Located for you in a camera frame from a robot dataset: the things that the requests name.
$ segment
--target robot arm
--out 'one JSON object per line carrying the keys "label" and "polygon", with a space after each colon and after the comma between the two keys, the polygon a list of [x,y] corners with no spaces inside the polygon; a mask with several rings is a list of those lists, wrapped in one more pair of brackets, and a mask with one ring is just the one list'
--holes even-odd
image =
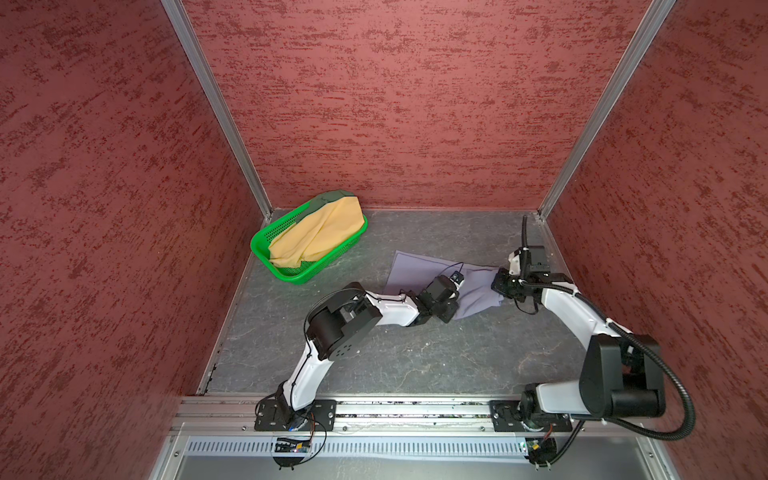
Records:
{"label": "robot arm", "polygon": [[355,282],[321,300],[307,315],[301,360],[276,393],[285,423],[304,417],[333,362],[360,347],[374,326],[417,326],[433,316],[448,323],[463,280],[460,272],[439,275],[421,293],[399,295],[377,295]]}
{"label": "robot arm", "polygon": [[[680,380],[659,357],[658,344],[649,336],[632,334],[605,316],[578,292],[571,279],[563,273],[552,273],[544,247],[530,247],[525,237],[524,218],[523,245],[510,256],[510,269],[499,270],[492,289],[516,302],[532,298],[537,312],[539,306],[552,311],[587,354],[579,379],[527,386],[516,419],[533,431],[568,414],[581,420],[605,419],[655,439],[688,436],[696,420],[693,403]],[[458,308],[462,281],[460,272],[450,277],[440,275],[419,294],[396,296],[376,295],[359,283],[351,283],[321,300],[305,319],[302,359],[275,394],[283,424],[292,425],[306,418],[330,366],[362,345],[374,326],[416,326],[433,316],[449,322]],[[683,400],[685,418],[681,427],[674,432],[654,432],[624,421],[627,417],[664,414],[664,374]]]}

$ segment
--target gray floor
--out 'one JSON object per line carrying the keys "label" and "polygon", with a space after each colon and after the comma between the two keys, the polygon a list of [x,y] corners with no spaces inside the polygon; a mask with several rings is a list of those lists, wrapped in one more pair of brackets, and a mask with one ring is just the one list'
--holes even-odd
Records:
{"label": "gray floor", "polygon": [[[366,216],[360,242],[304,285],[280,282],[254,262],[209,393],[273,392],[299,360],[307,310],[351,281],[380,291],[396,250],[501,266],[520,245],[520,213],[374,210]],[[541,231],[530,220],[529,243],[536,244]],[[525,315],[505,300],[449,324],[376,328],[359,353],[333,365],[318,392],[506,395],[530,382],[577,378],[583,358],[555,315]]]}

